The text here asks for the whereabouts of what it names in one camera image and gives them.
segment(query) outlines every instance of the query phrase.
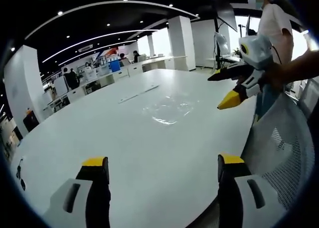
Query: white pillar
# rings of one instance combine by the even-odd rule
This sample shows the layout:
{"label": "white pillar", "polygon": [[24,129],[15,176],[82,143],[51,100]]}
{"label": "white pillar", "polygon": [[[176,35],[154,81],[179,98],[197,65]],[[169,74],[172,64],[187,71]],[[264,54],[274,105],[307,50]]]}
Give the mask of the white pillar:
{"label": "white pillar", "polygon": [[155,52],[154,52],[154,43],[153,43],[152,35],[148,35],[148,41],[149,41],[149,47],[150,47],[150,56],[153,57]]}
{"label": "white pillar", "polygon": [[174,57],[186,56],[186,59],[175,59],[176,70],[194,70],[195,51],[190,19],[187,17],[174,17],[169,22],[169,38],[171,51]]}
{"label": "white pillar", "polygon": [[39,122],[43,118],[41,82],[37,51],[22,46],[4,67],[4,85],[8,103],[15,123],[22,136],[28,131],[23,123],[28,109],[34,111]]}

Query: black ceiling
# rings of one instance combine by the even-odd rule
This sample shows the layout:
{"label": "black ceiling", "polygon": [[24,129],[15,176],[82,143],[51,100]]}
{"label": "black ceiling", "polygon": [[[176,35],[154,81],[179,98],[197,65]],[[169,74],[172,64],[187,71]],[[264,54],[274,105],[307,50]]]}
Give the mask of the black ceiling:
{"label": "black ceiling", "polygon": [[[42,61],[56,52],[69,47],[81,41],[101,36],[109,33],[143,29],[154,22],[162,19],[169,19],[177,15],[188,16],[191,19],[195,17],[184,13],[159,6],[144,4],[104,4],[74,12],[63,14],[41,29],[36,31],[27,40],[24,38],[34,29],[57,16],[58,11],[68,11],[79,6],[114,0],[2,0],[5,8],[3,23],[6,26],[6,38],[12,39],[12,44],[19,46],[26,44],[34,47],[38,51],[38,60],[40,70],[55,72],[59,69],[58,64],[68,60],[79,53],[76,50],[86,45],[92,44],[93,48],[114,44],[125,41],[134,33],[126,33],[121,35],[113,35],[100,39],[96,39],[87,43],[83,43],[65,52],[60,53],[45,63]],[[213,0],[135,0],[153,2],[163,5],[173,4],[174,8],[184,10],[186,12],[196,14],[203,19],[207,19],[207,10],[213,4]],[[246,3],[247,0],[229,0],[229,2]],[[156,29],[165,27],[165,22]]]}

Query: curved light strip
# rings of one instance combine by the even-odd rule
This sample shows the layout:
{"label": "curved light strip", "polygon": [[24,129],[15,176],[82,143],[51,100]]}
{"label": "curved light strip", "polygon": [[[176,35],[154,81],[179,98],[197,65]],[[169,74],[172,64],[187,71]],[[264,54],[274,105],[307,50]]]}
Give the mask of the curved light strip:
{"label": "curved light strip", "polygon": [[62,15],[57,15],[57,16],[49,19],[48,21],[46,21],[45,23],[43,23],[39,27],[37,27],[35,30],[33,30],[31,33],[29,33],[24,39],[25,40],[28,39],[32,34],[37,32],[43,26],[47,25],[48,23],[52,22],[53,20],[55,20],[55,19],[57,19],[59,17],[62,17],[64,15],[68,14],[68,13],[71,13],[71,12],[74,12],[74,11],[77,11],[77,10],[80,10],[80,9],[83,9],[83,8],[87,8],[87,7],[92,7],[92,6],[97,6],[97,5],[104,5],[104,4],[114,4],[114,3],[138,3],[138,4],[153,5],[153,6],[158,6],[158,7],[164,7],[164,8],[172,9],[172,10],[175,10],[175,11],[179,11],[179,12],[194,16],[195,18],[199,18],[198,16],[196,16],[196,15],[194,15],[192,13],[186,12],[184,10],[181,10],[181,9],[178,9],[178,8],[175,8],[175,7],[169,7],[169,6],[166,6],[166,5],[163,5],[163,4],[159,4],[159,3],[154,3],[154,2],[133,1],[133,0],[129,0],[129,1],[116,0],[116,1],[96,2],[96,3],[91,3],[91,4],[87,4],[87,5],[83,5],[83,6],[80,6],[80,7],[76,7],[76,8],[70,9],[68,11],[63,12]]}
{"label": "curved light strip", "polygon": [[64,64],[64,63],[66,63],[66,62],[68,62],[68,61],[70,61],[70,60],[72,60],[72,59],[75,59],[75,58],[77,58],[77,57],[79,57],[79,56],[82,56],[82,55],[84,55],[84,54],[86,54],[86,53],[93,52],[93,51],[95,51],[95,50],[98,50],[98,49],[101,49],[101,48],[104,48],[104,47],[111,47],[111,46],[118,45],[118,44],[122,44],[122,43],[136,42],[136,41],[137,41],[137,40],[131,40],[131,41],[125,41],[125,42],[118,42],[118,43],[110,44],[110,45],[107,45],[107,46],[95,48],[95,49],[90,50],[90,51],[88,51],[88,52],[84,52],[84,53],[82,53],[82,54],[80,54],[80,55],[77,55],[77,56],[75,56],[75,57],[73,57],[73,58],[70,58],[69,60],[66,60],[66,61],[60,63],[59,66],[62,65],[62,64]]}
{"label": "curved light strip", "polygon": [[68,50],[69,48],[72,48],[72,47],[77,46],[77,45],[79,45],[79,44],[82,44],[82,43],[84,43],[84,42],[88,42],[88,41],[91,41],[91,40],[95,40],[95,39],[98,39],[98,38],[107,37],[107,36],[111,36],[111,35],[116,35],[116,34],[129,33],[129,32],[140,32],[140,31],[142,31],[142,32],[155,32],[155,31],[158,31],[158,29],[142,29],[142,30],[130,30],[130,31],[114,32],[114,33],[110,33],[110,34],[106,34],[106,35],[102,35],[102,36],[90,38],[90,39],[88,39],[88,40],[79,42],[79,43],[77,43],[77,44],[74,44],[74,45],[72,45],[72,46],[69,46],[69,47],[67,47],[67,48],[65,48],[65,49],[63,49],[63,50],[57,52],[56,54],[54,54],[54,55],[48,57],[47,59],[43,60],[42,63],[46,62],[46,61],[49,60],[50,58],[53,58],[55,55],[58,55],[59,53],[64,52],[65,50]]}

